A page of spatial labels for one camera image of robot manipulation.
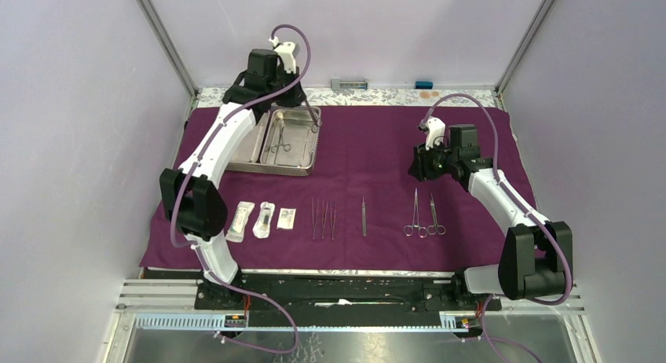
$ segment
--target purple mat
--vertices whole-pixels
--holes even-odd
[[[323,107],[317,161],[309,177],[226,172],[220,194],[229,208],[229,227],[241,200],[276,205],[270,237],[259,240],[251,227],[254,208],[241,244],[229,243],[241,269],[313,270],[418,270],[453,271],[466,266],[497,263],[504,235],[490,214],[460,184],[446,176],[418,182],[407,174],[412,148],[425,141],[417,130],[427,107],[333,106]],[[217,114],[217,108],[196,109],[189,119],[177,163],[199,144]],[[527,175],[512,137],[509,115],[489,108],[499,133],[499,167],[511,184],[534,204]],[[435,116],[446,124],[473,123],[484,156],[492,155],[492,129],[477,108],[437,108]],[[412,222],[414,188],[419,189],[422,226],[432,224],[430,192],[444,236],[407,237],[403,226]],[[361,197],[367,207],[368,235],[361,233]],[[312,199],[337,200],[335,240],[313,240]],[[293,230],[275,228],[280,207],[297,208]],[[200,269],[194,252],[176,249],[169,240],[169,222],[162,205],[151,220],[148,250],[142,266]]]

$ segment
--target white wall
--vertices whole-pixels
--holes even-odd
[[[0,361],[96,358],[188,95],[135,0],[0,0]]]
[[[198,86],[233,82],[250,50],[267,47],[284,23],[312,43],[308,86],[355,76],[373,86],[487,86],[500,80],[542,0],[152,1]]]
[[[558,0],[505,95],[604,363],[664,361],[666,0]]]

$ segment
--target wire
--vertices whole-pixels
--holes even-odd
[[[230,112],[230,113],[229,113],[229,114],[228,114],[228,115],[222,120],[222,122],[219,123],[219,124],[214,128],[213,132],[210,134],[210,136],[208,137],[208,139],[203,143],[203,146],[202,146],[202,148],[201,148],[201,151],[199,152],[199,155],[197,155],[197,157],[196,157],[196,158],[197,158],[197,161],[200,161],[200,160],[203,158],[203,155],[204,155],[204,153],[206,152],[206,150],[208,149],[208,147],[210,146],[210,143],[213,142],[213,140],[214,140],[215,137],[218,135],[218,133],[220,132],[220,130],[222,129],[222,127],[226,126],[226,123],[227,123],[227,122],[228,122],[233,116],[235,116],[236,114],[238,114],[239,112],[241,112],[241,111],[243,111],[243,110],[245,110],[245,109],[250,108],[250,107],[253,106],[253,105],[256,105],[256,104],[262,103],[262,102],[267,101],[267,100],[269,100],[269,99],[272,99],[272,98],[274,98],[274,97],[276,97],[276,96],[280,96],[281,94],[287,92],[288,90],[290,90],[291,88],[293,88],[294,86],[296,86],[296,84],[298,84],[298,82],[300,82],[301,79],[303,79],[303,76],[306,75],[306,72],[308,71],[308,68],[309,68],[309,66],[310,66],[310,59],[311,59],[311,57],[312,57],[312,50],[310,49],[310,43],[309,43],[309,41],[308,41],[308,39],[307,39],[305,33],[303,33],[303,31],[301,31],[300,29],[298,29],[298,28],[295,27],[294,25],[290,25],[290,24],[281,24],[281,25],[278,25],[278,26],[274,27],[273,31],[271,31],[271,39],[275,38],[275,33],[276,33],[276,31],[278,31],[278,30],[280,30],[280,29],[282,29],[282,28],[287,28],[287,29],[291,29],[292,31],[295,31],[296,33],[298,33],[298,35],[301,36],[301,39],[302,39],[303,42],[306,44],[307,59],[306,59],[306,64],[303,66],[303,70],[302,70],[301,73],[298,75],[298,77],[297,77],[296,79],[294,79],[293,82],[291,82],[288,86],[285,86],[285,87],[282,88],[281,90],[277,90],[277,91],[275,91],[275,92],[273,92],[273,93],[271,93],[271,94],[268,94],[268,95],[266,95],[266,96],[264,96],[264,97],[260,97],[260,98],[258,98],[258,99],[256,99],[256,100],[253,100],[253,101],[247,102],[246,104],[243,104],[243,105],[239,106],[238,108],[234,109],[233,111],[231,111],[231,112]],[[221,286],[226,287],[226,288],[228,288],[228,289],[230,289],[230,290],[232,290],[232,291],[239,292],[239,293],[241,293],[241,294],[245,294],[245,295],[248,295],[248,296],[254,296],[254,297],[256,297],[256,298],[259,298],[259,299],[265,300],[266,302],[273,304],[273,305],[274,305],[274,306],[275,306],[280,312],[282,312],[282,313],[284,314],[284,316],[289,320],[289,323],[291,324],[291,327],[294,329],[294,346],[292,346],[291,348],[289,348],[289,349],[287,349],[287,350],[274,350],[274,349],[269,349],[269,348],[267,348],[267,347],[262,347],[262,346],[253,345],[253,344],[251,344],[251,343],[245,343],[245,342],[241,342],[241,341],[236,341],[235,339],[226,339],[226,337],[224,337],[224,336],[222,336],[222,338],[221,338],[221,339],[222,339],[222,342],[224,343],[225,341],[228,340],[228,341],[231,342],[231,343],[235,343],[235,344],[238,344],[238,345],[241,345],[241,346],[251,347],[251,348],[256,349],[256,350],[266,351],[266,352],[274,353],[274,354],[289,354],[289,353],[295,351],[295,350],[298,348],[298,345],[300,344],[301,340],[300,340],[300,337],[299,337],[299,335],[298,335],[298,327],[296,326],[296,323],[295,323],[294,319],[293,319],[293,318],[291,317],[291,315],[287,312],[287,310],[285,310],[280,304],[278,304],[275,300],[269,298],[268,296],[264,296],[264,295],[262,295],[262,294],[258,294],[258,293],[256,293],[256,292],[252,292],[252,291],[243,290],[242,288],[238,288],[238,287],[236,287],[236,286],[232,286],[231,284],[225,283],[220,277],[218,277],[217,275],[215,275],[215,273],[213,273],[213,272],[210,271],[210,267],[206,264],[206,260],[203,258],[203,253],[201,252],[201,250],[200,250],[200,246],[199,246],[198,244],[196,244],[196,243],[193,242],[193,241],[188,241],[188,242],[185,243],[185,244],[181,244],[181,243],[178,243],[178,242],[176,241],[176,221],[177,221],[177,217],[178,217],[178,212],[180,211],[181,203],[182,203],[182,200],[183,200],[183,196],[185,195],[185,189],[187,188],[187,184],[189,183],[189,180],[192,178],[192,175],[194,174],[194,171],[195,171],[195,169],[197,168],[198,165],[199,165],[199,163],[197,163],[197,162],[194,162],[194,163],[192,164],[192,166],[189,168],[187,174],[185,175],[185,179],[183,179],[183,182],[182,182],[182,184],[181,184],[181,188],[178,190],[178,195],[176,196],[176,203],[174,204],[174,212],[173,212],[173,214],[171,215],[171,225],[170,225],[170,238],[171,238],[171,243],[172,243],[176,248],[182,248],[182,247],[186,247],[186,246],[192,246],[192,245],[194,245],[194,246],[195,246],[194,248],[195,248],[196,256],[199,258],[199,261],[201,262],[201,265],[202,265],[203,269],[204,269],[205,271],[207,271],[207,272],[210,274],[210,276],[211,276],[216,282],[218,282],[218,284],[220,284]]]
[[[523,350],[527,354],[532,355],[534,360],[536,360],[537,362],[543,363],[541,358],[538,355],[536,355],[536,353],[534,351],[530,350],[527,346],[523,345],[522,343],[518,343],[516,341],[512,341],[510,339],[504,339],[504,338],[500,338],[500,337],[489,337],[489,338],[493,342],[506,343],[507,345],[515,346],[515,347]],[[446,341],[442,341],[442,342],[443,343],[468,343],[468,342],[481,342],[481,339],[480,338],[463,338],[463,339],[450,339],[450,340],[446,340]]]
[[[249,295],[243,296],[243,303],[245,303],[245,306],[243,307],[243,317],[245,317],[245,322],[247,323],[247,311],[250,310],[252,298]]]
[[[433,112],[434,112],[435,108],[436,108],[439,104],[441,104],[442,102],[444,102],[444,101],[446,101],[446,100],[448,100],[448,99],[450,99],[450,98],[454,98],[454,97],[464,97],[464,98],[466,98],[466,99],[468,99],[468,100],[471,100],[471,101],[474,102],[479,108],[481,108],[481,110],[484,112],[486,118],[488,118],[488,122],[490,122],[490,127],[492,127],[492,134],[493,134],[494,142],[495,142],[494,147],[493,147],[493,153],[492,153],[492,174],[493,174],[493,176],[495,177],[495,180],[496,180],[497,183],[499,184],[499,187],[504,191],[504,193],[506,193],[507,196],[508,196],[509,198],[511,198],[511,200],[512,200],[515,204],[518,205],[518,207],[521,209],[521,211],[522,211],[523,213],[525,213],[525,215],[526,215],[526,216],[527,216],[532,222],[534,222],[534,224],[536,224],[537,226],[539,226],[539,229],[541,229],[541,231],[543,232],[543,234],[546,236],[546,238],[548,239],[548,242],[551,243],[551,245],[553,246],[553,249],[555,250],[555,253],[557,253],[557,255],[558,255],[560,261],[562,261],[562,264],[564,265],[565,289],[564,289],[564,292],[562,293],[562,296],[560,296],[559,299],[554,300],[554,301],[547,301],[547,300],[541,300],[541,299],[530,299],[530,300],[533,301],[533,302],[535,302],[535,303],[542,304],[542,305],[545,305],[545,306],[557,306],[557,305],[559,305],[559,304],[564,303],[564,302],[569,298],[569,295],[571,294],[571,287],[573,286],[573,279],[572,279],[572,276],[571,276],[571,268],[569,267],[569,262],[567,261],[566,257],[564,256],[564,252],[563,252],[562,249],[560,248],[558,242],[555,240],[555,238],[553,237],[553,235],[551,234],[551,232],[550,232],[550,231],[546,228],[546,226],[545,226],[545,225],[544,225],[544,224],[543,224],[543,223],[542,223],[542,222],[541,222],[541,221],[540,221],[540,220],[539,220],[539,219],[538,219],[538,218],[537,218],[532,212],[530,212],[530,210],[529,210],[529,209],[528,209],[528,208],[527,208],[527,207],[526,207],[526,206],[525,206],[525,205],[524,205],[524,204],[518,199],[518,196],[517,196],[516,194],[514,194],[513,191],[511,191],[511,189],[508,187],[508,185],[506,185],[506,184],[502,181],[502,178],[500,177],[500,173],[499,173],[499,171],[498,171],[498,169],[497,169],[497,163],[498,163],[498,161],[499,161],[499,160],[497,159],[497,156],[498,156],[497,154],[498,154],[499,147],[500,147],[500,144],[499,144],[499,141],[500,141],[500,140],[499,140],[498,135],[497,135],[497,128],[495,127],[495,122],[492,120],[492,117],[490,116],[490,113],[488,113],[488,110],[486,110],[486,108],[481,104],[481,102],[479,102],[479,100],[477,100],[476,98],[474,98],[474,97],[472,97],[472,96],[469,96],[469,95],[464,94],[464,93],[452,93],[452,94],[449,94],[449,95],[447,95],[447,96],[444,96],[444,97],[440,98],[439,100],[437,100],[437,102],[435,102],[435,103],[433,104],[433,106],[430,107],[430,109],[428,109],[428,112],[426,113],[426,116],[421,120],[421,123],[419,124],[419,128],[424,129],[424,128],[427,126],[426,124],[427,124],[427,122],[428,122],[428,119],[433,115]],[[483,304],[483,307],[481,308],[481,329],[483,330],[483,334],[485,335],[485,339],[488,341],[488,344],[490,345],[490,347],[492,348],[492,350],[495,351],[495,353],[497,354],[497,356],[499,356],[500,358],[502,358],[502,360],[505,361],[506,363],[510,363],[510,362],[509,362],[509,361],[508,361],[508,360],[507,360],[507,359],[506,359],[506,358],[505,358],[505,357],[504,357],[504,356],[503,356],[503,355],[497,350],[497,348],[495,347],[495,343],[493,343],[493,340],[494,340],[494,339],[492,339],[492,338],[488,335],[488,333],[486,332],[486,330],[485,330],[485,322],[484,322],[485,311],[486,311],[486,308],[488,307],[488,303],[490,303],[490,300],[491,300],[491,299],[492,299],[492,295],[490,295],[490,296],[485,300],[485,302],[484,302],[484,304]],[[533,356],[533,357],[534,357],[539,363],[541,362],[541,359],[539,359],[539,358],[538,358],[534,353],[532,353],[527,347],[522,346],[522,345],[520,345],[519,343],[516,343],[516,342],[510,341],[510,340],[508,340],[508,339],[505,340],[504,342],[505,342],[505,343],[511,343],[511,344],[514,344],[515,346],[519,346],[519,347],[521,347],[523,350],[528,351],[528,352],[529,352],[529,353],[530,353],[530,354],[531,354],[531,355],[532,355],[532,356]]]
[[[573,286],[573,279],[572,279],[572,276],[571,276],[571,268],[569,267],[569,262],[567,261],[566,257],[564,256],[564,252],[560,248],[558,242],[555,241],[555,238],[551,234],[551,231],[549,231],[548,228],[546,228],[546,226],[533,213],[529,212],[528,208],[518,199],[516,194],[514,194],[514,192],[512,192],[509,189],[509,187],[504,183],[504,181],[502,181],[502,179],[500,177],[500,173],[497,169],[497,163],[499,162],[499,160],[497,159],[497,156],[498,156],[497,153],[500,149],[500,144],[499,144],[500,140],[499,140],[498,135],[497,135],[497,128],[495,127],[495,122],[492,120],[492,117],[490,116],[490,113],[488,113],[488,110],[486,110],[486,108],[481,104],[481,102],[479,102],[479,100],[477,100],[476,98],[474,98],[470,95],[467,95],[467,94],[464,94],[464,93],[452,93],[452,94],[449,94],[447,96],[444,96],[444,97],[440,98],[439,100],[437,100],[437,102],[435,102],[433,104],[433,106],[430,107],[430,109],[428,109],[428,112],[426,113],[426,116],[421,120],[421,123],[419,124],[419,127],[424,128],[425,126],[427,126],[426,124],[428,122],[428,119],[433,115],[433,112],[434,112],[435,108],[439,104],[441,104],[442,102],[444,102],[444,101],[446,101],[450,98],[454,98],[454,97],[464,97],[468,100],[471,100],[479,108],[481,108],[481,110],[484,112],[486,118],[488,118],[488,122],[490,122],[490,127],[492,127],[492,134],[493,134],[494,141],[495,141],[495,144],[494,144],[494,147],[493,147],[493,153],[492,153],[492,174],[495,177],[495,180],[499,184],[499,187],[507,194],[507,196],[509,198],[511,198],[511,200],[515,204],[518,205],[518,207],[521,209],[521,211],[524,212],[525,215],[531,221],[534,222],[534,224],[539,226],[539,229],[541,229],[541,232],[543,232],[543,234],[546,236],[546,238],[548,239],[548,242],[551,243],[551,245],[553,246],[553,249],[555,250],[555,253],[557,253],[560,261],[562,261],[562,264],[564,265],[565,289],[564,289],[564,293],[562,293],[562,296],[559,299],[557,299],[555,301],[552,301],[552,302],[547,301],[547,300],[541,300],[541,299],[530,299],[530,300],[532,300],[535,303],[542,304],[542,305],[545,305],[545,306],[557,306],[559,304],[564,303],[567,300],[567,298],[569,297],[569,295],[571,294],[571,287]]]

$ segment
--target gauze package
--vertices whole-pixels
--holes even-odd
[[[294,219],[296,219],[295,208],[281,208],[280,216],[277,218],[278,229],[293,229]]]
[[[232,241],[233,243],[239,243],[243,241],[245,237],[245,225],[247,220],[250,219],[250,214],[254,209],[254,203],[252,202],[239,202],[238,207],[236,207],[236,214],[233,216],[231,222],[231,227],[227,232],[226,240]]]
[[[275,204],[262,202],[261,210],[259,210],[259,217],[252,232],[259,239],[265,239],[270,233],[270,222],[273,219],[273,212],[275,211]]]

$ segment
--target metal tray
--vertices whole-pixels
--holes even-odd
[[[321,109],[313,107],[313,110],[321,118]],[[264,115],[262,121],[264,118],[268,120],[269,115]],[[319,140],[319,130],[316,133],[312,132],[313,124],[314,122],[306,107],[277,107],[273,109],[270,114],[270,120],[267,123],[268,128],[265,129],[264,134],[258,134],[256,139],[257,144],[261,147],[261,155],[250,162],[230,162],[227,170],[281,174],[284,176],[310,175],[314,167],[315,158],[317,157],[317,142]],[[283,143],[291,145],[290,152],[287,152],[290,153],[289,156],[284,156],[284,148],[280,148],[279,151],[276,151],[274,148],[275,152],[270,152],[271,146],[277,145],[280,137],[279,129],[282,126],[284,126]],[[304,129],[307,129],[309,133],[305,134]]]
[[[313,132],[307,108],[277,109],[271,116],[259,162],[307,175],[314,165],[318,137],[319,130]]]
[[[237,164],[257,163],[257,160],[259,160],[259,153],[262,150],[264,136],[266,135],[266,127],[268,127],[268,125],[269,115],[264,114],[259,120],[259,123],[257,123],[257,126],[255,126],[240,142],[240,145],[229,161],[227,170],[237,171]]]

